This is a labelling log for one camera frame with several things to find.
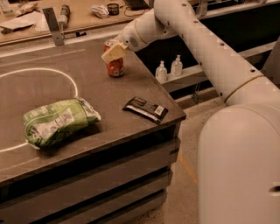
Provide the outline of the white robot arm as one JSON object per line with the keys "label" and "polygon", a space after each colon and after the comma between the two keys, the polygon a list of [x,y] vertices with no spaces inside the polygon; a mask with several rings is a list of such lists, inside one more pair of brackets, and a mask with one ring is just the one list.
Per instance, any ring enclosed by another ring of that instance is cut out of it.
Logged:
{"label": "white robot arm", "polygon": [[199,224],[280,224],[280,90],[205,27],[188,0],[155,0],[102,58],[119,59],[171,34],[226,104],[199,136]]}

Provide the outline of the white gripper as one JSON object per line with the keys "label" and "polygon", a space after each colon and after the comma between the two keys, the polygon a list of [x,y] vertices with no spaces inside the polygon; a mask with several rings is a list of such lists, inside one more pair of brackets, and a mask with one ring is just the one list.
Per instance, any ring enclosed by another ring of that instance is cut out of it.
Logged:
{"label": "white gripper", "polygon": [[119,60],[126,55],[127,49],[132,52],[138,52],[146,47],[146,43],[137,33],[137,21],[129,22],[115,37],[119,42],[109,46],[101,58],[109,63],[113,60]]}

